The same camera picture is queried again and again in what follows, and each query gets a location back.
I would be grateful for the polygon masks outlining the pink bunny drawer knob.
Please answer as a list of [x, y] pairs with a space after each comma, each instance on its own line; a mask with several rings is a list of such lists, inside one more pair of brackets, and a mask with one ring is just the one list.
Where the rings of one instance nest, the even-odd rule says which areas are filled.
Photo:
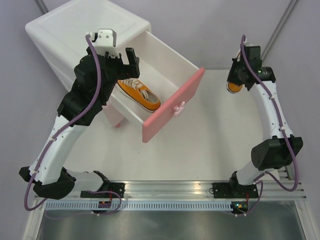
[[183, 101], [180, 105], [176, 105], [176, 106], [173, 108], [173, 111], [174, 111], [173, 116], [174, 116], [175, 118], [177, 118], [178, 116], [180, 116], [181, 113], [184, 111], [184, 109], [185, 109], [185, 104], [186, 104], [186, 102]]

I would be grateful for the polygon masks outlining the light pink drawer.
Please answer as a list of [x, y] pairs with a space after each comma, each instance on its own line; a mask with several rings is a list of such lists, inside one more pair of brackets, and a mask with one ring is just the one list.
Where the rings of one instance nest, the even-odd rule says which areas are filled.
[[121, 122], [125, 119], [125, 117], [111, 104], [104, 106], [102, 111], [105, 114], [109, 125], [113, 128], [119, 128]]

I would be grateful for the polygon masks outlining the aluminium mounting rail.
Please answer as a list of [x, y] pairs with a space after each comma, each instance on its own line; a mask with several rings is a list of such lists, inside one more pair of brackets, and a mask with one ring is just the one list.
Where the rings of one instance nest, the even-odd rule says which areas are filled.
[[[120, 180], [124, 184], [125, 200], [214, 200], [214, 195], [209, 189], [217, 181], [188, 181], [188, 180]], [[295, 191], [289, 192], [282, 189], [273, 180], [263, 180], [263, 186], [257, 184], [257, 190], [263, 189], [263, 201], [305, 201], [306, 192], [301, 183]]]

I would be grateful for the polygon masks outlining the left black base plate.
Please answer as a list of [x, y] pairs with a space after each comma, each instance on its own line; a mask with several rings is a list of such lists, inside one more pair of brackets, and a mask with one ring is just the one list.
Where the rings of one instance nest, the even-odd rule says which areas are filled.
[[117, 198], [118, 194], [121, 198], [124, 197], [126, 184], [124, 182], [110, 182], [106, 186], [102, 186], [95, 192], [81, 191], [81, 198]]

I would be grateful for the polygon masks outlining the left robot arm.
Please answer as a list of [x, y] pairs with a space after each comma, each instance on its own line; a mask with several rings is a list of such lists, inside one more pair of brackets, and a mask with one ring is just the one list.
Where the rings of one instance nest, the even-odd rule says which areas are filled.
[[75, 66], [75, 81], [58, 109], [54, 127], [34, 165], [22, 167], [19, 175], [42, 198], [60, 200], [71, 192], [82, 197], [104, 198], [110, 181], [101, 172], [74, 172], [64, 168], [78, 138], [106, 106], [119, 80], [139, 77], [139, 57], [132, 47], [125, 49], [128, 63], [110, 51], [93, 56], [90, 48]]

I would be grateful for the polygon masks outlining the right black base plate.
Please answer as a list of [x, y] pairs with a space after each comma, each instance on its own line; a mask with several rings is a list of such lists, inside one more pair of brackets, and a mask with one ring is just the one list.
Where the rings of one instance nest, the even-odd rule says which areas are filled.
[[215, 199], [257, 199], [259, 197], [257, 186], [236, 185], [231, 186], [229, 182], [215, 182], [212, 184]]

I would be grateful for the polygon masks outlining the aluminium corner frame post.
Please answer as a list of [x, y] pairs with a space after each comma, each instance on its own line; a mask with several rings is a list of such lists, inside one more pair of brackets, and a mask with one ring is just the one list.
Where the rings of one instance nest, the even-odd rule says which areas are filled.
[[287, 7], [285, 8], [282, 16], [280, 17], [276, 27], [274, 28], [264, 50], [262, 51], [261, 59], [262, 61], [266, 60], [268, 54], [270, 53], [273, 45], [279, 38], [282, 30], [285, 28], [288, 20], [290, 19], [292, 13], [294, 12], [295, 8], [297, 7], [299, 0], [290, 0]]

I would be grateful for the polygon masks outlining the white plastic shoe cabinet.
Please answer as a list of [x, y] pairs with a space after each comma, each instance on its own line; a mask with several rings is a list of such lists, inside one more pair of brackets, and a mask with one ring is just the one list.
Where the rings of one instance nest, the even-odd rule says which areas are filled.
[[87, 55], [86, 34], [99, 29], [115, 31], [116, 50], [126, 61], [128, 43], [151, 30], [151, 24], [109, 0], [71, 0], [25, 26], [67, 91], [76, 78], [75, 66]]

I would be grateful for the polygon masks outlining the dark pink drawer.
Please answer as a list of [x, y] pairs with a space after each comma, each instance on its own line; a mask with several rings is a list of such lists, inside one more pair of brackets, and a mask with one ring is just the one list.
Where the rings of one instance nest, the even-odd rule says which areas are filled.
[[117, 46], [127, 62], [125, 49], [134, 48], [139, 57], [139, 80], [159, 99], [161, 106], [151, 113], [114, 88], [107, 104], [115, 107], [129, 122], [141, 131], [143, 143], [149, 142], [173, 117], [174, 107], [195, 95], [204, 75], [198, 68], [148, 31]]

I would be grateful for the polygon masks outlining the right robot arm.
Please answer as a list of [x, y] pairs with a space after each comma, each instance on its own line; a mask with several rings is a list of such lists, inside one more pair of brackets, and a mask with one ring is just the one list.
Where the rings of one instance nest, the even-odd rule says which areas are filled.
[[261, 48], [257, 45], [240, 45], [239, 53], [232, 59], [227, 77], [227, 90], [236, 94], [243, 88], [252, 95], [262, 124], [263, 141], [250, 152], [250, 161], [230, 178], [228, 192], [235, 198], [241, 197], [263, 176], [276, 180], [274, 170], [292, 165], [294, 182], [291, 188], [279, 180], [276, 183], [288, 192], [293, 192], [299, 184], [297, 154], [303, 147], [301, 137], [295, 136], [282, 111], [277, 93], [277, 84], [271, 67], [263, 67]]

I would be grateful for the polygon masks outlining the orange sneaker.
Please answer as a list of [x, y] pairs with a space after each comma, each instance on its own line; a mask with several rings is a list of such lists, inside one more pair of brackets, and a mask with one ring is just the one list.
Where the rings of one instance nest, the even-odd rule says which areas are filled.
[[123, 95], [139, 104], [148, 112], [153, 113], [161, 106], [161, 101], [158, 96], [139, 79], [128, 78], [118, 80], [116, 86]]
[[232, 94], [236, 94], [236, 93], [239, 93], [242, 88], [243, 88], [243, 84], [241, 85], [237, 85], [235, 83], [232, 83], [232, 82], [227, 82], [227, 85], [226, 85], [226, 89], [228, 92], [232, 93]]

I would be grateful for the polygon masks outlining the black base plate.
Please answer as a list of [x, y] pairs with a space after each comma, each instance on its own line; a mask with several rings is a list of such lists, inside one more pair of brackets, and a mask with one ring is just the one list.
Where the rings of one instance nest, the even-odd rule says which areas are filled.
[[212, 184], [215, 199], [257, 199], [259, 197], [257, 186], [236, 185], [231, 186], [229, 182], [215, 182]]
[[95, 192], [81, 191], [81, 198], [117, 198], [118, 194], [121, 198], [124, 197], [126, 184], [124, 182], [110, 182], [106, 186], [102, 186]]

